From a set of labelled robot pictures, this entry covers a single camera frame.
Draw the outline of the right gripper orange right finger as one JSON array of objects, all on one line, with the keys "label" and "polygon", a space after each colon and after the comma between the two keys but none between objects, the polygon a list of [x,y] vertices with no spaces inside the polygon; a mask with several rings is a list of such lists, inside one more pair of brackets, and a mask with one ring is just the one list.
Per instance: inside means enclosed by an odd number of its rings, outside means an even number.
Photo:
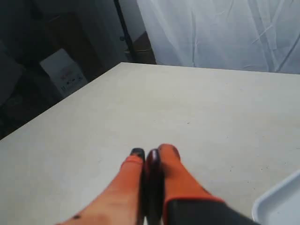
[{"label": "right gripper orange right finger", "polygon": [[175,146],[162,144],[158,152],[165,176],[165,225],[255,224],[252,219],[233,210],[221,198],[203,188],[184,167]]}]

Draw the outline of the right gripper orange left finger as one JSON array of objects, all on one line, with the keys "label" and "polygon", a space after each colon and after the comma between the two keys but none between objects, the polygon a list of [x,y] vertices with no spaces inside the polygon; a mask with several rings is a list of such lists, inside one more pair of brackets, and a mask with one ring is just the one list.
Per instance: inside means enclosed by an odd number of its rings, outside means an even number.
[{"label": "right gripper orange left finger", "polygon": [[145,153],[134,148],[105,190],[62,225],[142,225]]}]

